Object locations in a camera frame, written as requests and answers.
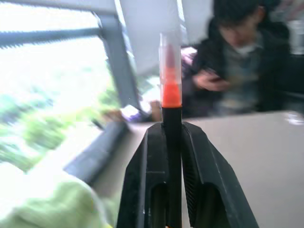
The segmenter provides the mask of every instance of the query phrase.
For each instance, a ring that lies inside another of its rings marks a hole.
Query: gray frame
[[[54,2],[54,4],[33,4],[27,0],[20,0],[18,2],[15,0],[6,0],[4,2],[38,7],[90,11],[94,13],[100,19],[100,28],[60,31],[4,32],[0,33],[0,48],[19,46],[25,43],[36,44],[98,35],[104,43],[122,107],[132,105],[140,110],[136,80],[126,52],[122,26],[117,14],[108,11],[94,11],[94,9],[75,7],[72,5],[62,5],[56,2]]]

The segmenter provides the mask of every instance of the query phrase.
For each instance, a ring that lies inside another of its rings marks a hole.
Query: hand
[[[229,88],[230,83],[217,76],[215,73],[202,70],[193,77],[197,88],[209,91],[224,91]]]

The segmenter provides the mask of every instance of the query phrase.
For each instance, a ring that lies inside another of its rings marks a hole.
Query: white table
[[[260,228],[304,227],[304,126],[285,113],[193,119],[234,169]],[[121,192],[124,171],[149,124],[133,124],[94,189]],[[183,197],[183,227],[188,213]]]

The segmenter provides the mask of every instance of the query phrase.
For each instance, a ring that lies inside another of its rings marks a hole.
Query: table
[[[286,113],[253,114],[188,122],[203,129],[233,167],[260,228],[304,227],[304,126]],[[132,124],[93,188],[101,196],[121,192],[124,171],[151,124]],[[183,227],[188,212],[183,190]]]

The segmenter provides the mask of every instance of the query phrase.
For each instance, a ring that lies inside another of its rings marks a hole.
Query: window
[[[23,20],[15,20],[16,15]],[[6,22],[0,25],[0,40],[16,31],[24,35],[98,28],[90,12],[7,3],[0,4],[0,20]],[[83,146],[75,142],[88,143],[100,133],[92,120],[103,122],[104,112],[120,108],[97,35],[0,47],[0,162],[28,171],[62,144],[80,152]]]

